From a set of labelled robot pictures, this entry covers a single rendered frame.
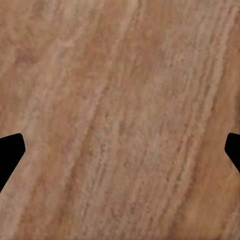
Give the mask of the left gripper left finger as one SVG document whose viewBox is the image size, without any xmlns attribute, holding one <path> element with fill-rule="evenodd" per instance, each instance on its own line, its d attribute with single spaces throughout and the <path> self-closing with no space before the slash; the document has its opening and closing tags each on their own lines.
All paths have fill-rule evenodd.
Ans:
<svg viewBox="0 0 240 240">
<path fill-rule="evenodd" d="M 25 152 L 25 142 L 21 133 L 0 138 L 0 192 Z"/>
</svg>

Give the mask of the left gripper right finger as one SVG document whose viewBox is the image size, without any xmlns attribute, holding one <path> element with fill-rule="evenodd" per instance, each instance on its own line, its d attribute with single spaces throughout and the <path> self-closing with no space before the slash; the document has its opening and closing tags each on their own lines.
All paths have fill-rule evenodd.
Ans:
<svg viewBox="0 0 240 240">
<path fill-rule="evenodd" d="M 229 133 L 224 150 L 240 172 L 240 134 Z"/>
</svg>

